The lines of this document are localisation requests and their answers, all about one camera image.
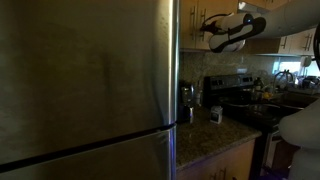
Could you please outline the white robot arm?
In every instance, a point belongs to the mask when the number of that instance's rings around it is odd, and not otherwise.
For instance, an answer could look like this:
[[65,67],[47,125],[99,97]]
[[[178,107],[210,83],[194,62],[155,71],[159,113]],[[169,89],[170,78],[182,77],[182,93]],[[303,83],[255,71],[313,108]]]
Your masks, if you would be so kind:
[[[292,0],[265,14],[239,13],[207,18],[200,29],[209,32],[214,53],[235,50],[241,41],[292,35],[320,23],[320,0]],[[280,120],[282,138],[299,147],[288,180],[320,180],[320,99]]]

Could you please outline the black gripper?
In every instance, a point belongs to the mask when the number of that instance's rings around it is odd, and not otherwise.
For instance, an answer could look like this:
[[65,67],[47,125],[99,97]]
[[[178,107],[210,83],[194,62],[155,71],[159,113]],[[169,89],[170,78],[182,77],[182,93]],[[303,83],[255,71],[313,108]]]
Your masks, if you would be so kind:
[[221,27],[217,25],[217,20],[214,20],[214,18],[218,17],[220,20],[222,20],[224,17],[228,16],[227,14],[216,14],[212,15],[208,18],[206,18],[200,27],[201,32],[210,32],[213,35],[223,35],[226,33],[226,30],[223,30]]

